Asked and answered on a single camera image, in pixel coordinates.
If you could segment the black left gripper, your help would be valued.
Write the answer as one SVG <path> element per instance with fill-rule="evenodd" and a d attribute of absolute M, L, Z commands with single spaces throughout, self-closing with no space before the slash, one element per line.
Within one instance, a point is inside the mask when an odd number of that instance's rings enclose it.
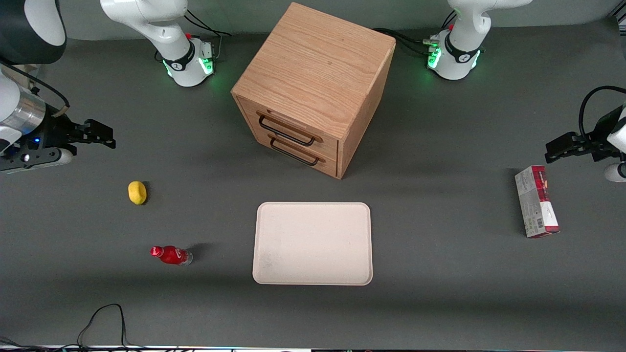
<path fill-rule="evenodd" d="M 607 158 L 618 158 L 622 162 L 623 152 L 608 142 L 609 134 L 610 132 L 598 131 L 584 134 L 581 148 L 579 148 L 579 135 L 575 132 L 564 133 L 546 143 L 545 161 L 554 163 L 570 156 L 591 154 L 594 162 Z"/>

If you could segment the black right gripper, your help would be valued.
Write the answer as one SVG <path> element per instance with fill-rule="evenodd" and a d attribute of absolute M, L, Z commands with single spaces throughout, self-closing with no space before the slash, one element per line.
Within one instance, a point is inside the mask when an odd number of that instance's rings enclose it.
<path fill-rule="evenodd" d="M 111 127 L 94 119 L 87 119 L 84 122 L 84 132 L 80 130 L 80 127 L 80 124 L 72 122 L 67 117 L 45 117 L 33 132 L 33 145 L 43 149 L 62 148 L 72 143 L 96 143 L 116 149 Z"/>

